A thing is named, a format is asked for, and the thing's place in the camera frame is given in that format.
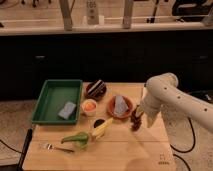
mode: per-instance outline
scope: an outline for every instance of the green tray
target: green tray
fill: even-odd
[[[34,124],[76,124],[80,111],[82,80],[46,80],[42,87],[35,111]],[[75,111],[65,120],[58,116],[67,101],[76,104]]]

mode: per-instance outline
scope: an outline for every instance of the grey sponge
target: grey sponge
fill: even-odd
[[[68,119],[70,115],[73,113],[73,111],[75,110],[75,108],[76,108],[76,104],[68,101],[64,105],[64,108],[60,110],[58,115],[62,117],[63,119]]]

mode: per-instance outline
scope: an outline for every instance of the chair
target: chair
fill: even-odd
[[[213,3],[210,5],[204,5],[207,0],[176,0],[172,7],[173,16],[182,16],[180,19],[183,19],[187,22],[199,22],[202,21],[205,15],[208,15],[210,9],[213,6]]]
[[[39,2],[39,0],[33,0],[33,7],[35,8],[36,7],[36,1]],[[23,5],[25,5],[25,0],[21,0],[21,3]]]

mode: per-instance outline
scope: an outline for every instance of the food item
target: food item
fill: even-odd
[[[100,138],[101,136],[104,135],[106,128],[112,124],[113,122],[113,118],[107,119],[104,123],[102,123],[101,125],[99,125],[98,127],[96,127],[94,129],[94,131],[92,132],[92,137],[94,137],[95,139]]]
[[[142,124],[141,116],[143,114],[144,112],[141,110],[140,106],[137,106],[136,109],[132,112],[131,122],[133,122],[133,125],[132,125],[133,131],[137,131],[140,128]]]
[[[60,110],[58,115],[63,119],[68,119],[70,115],[73,113],[73,111],[75,110],[75,108],[76,108],[76,104],[68,101],[64,105],[64,108]]]
[[[96,114],[98,104],[93,99],[86,99],[81,105],[83,113],[87,116],[94,116]]]
[[[85,96],[87,98],[100,100],[106,93],[106,90],[106,84],[102,80],[97,80],[87,86]]]
[[[85,105],[84,105],[84,110],[85,111],[91,111],[91,110],[94,110],[96,108],[96,104],[94,104],[93,102],[87,102]]]
[[[63,138],[61,140],[61,143],[72,141],[76,142],[76,146],[78,146],[79,148],[84,148],[87,146],[87,143],[89,141],[89,134],[86,132],[79,132],[76,135]]]
[[[129,109],[128,105],[126,104],[124,98],[120,95],[115,97],[115,108],[114,114],[116,115],[123,115]]]

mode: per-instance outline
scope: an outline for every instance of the green toy vegetable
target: green toy vegetable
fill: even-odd
[[[76,135],[63,138],[61,140],[61,143],[74,141],[76,142],[76,145],[78,147],[84,148],[86,147],[88,140],[89,140],[89,134],[87,134],[86,132],[79,132]]]

